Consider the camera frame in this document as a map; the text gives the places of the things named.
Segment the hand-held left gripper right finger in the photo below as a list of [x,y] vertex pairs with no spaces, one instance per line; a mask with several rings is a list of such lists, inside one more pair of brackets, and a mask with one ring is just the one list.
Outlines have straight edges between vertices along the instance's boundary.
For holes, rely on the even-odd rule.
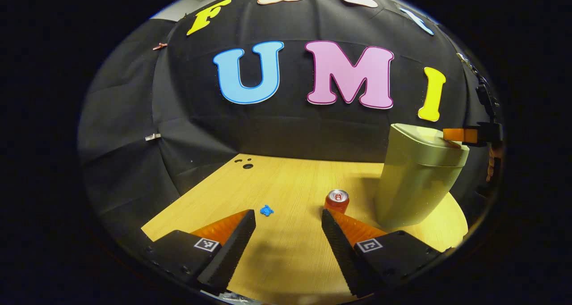
[[398,288],[442,254],[404,230],[386,233],[329,208],[321,212],[321,228],[356,297]]

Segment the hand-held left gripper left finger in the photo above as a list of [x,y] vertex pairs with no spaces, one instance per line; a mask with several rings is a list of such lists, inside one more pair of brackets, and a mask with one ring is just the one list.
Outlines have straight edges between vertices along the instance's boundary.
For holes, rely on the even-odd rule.
[[144,248],[145,259],[175,281],[213,295],[226,292],[256,228],[246,209],[190,233],[172,230]]

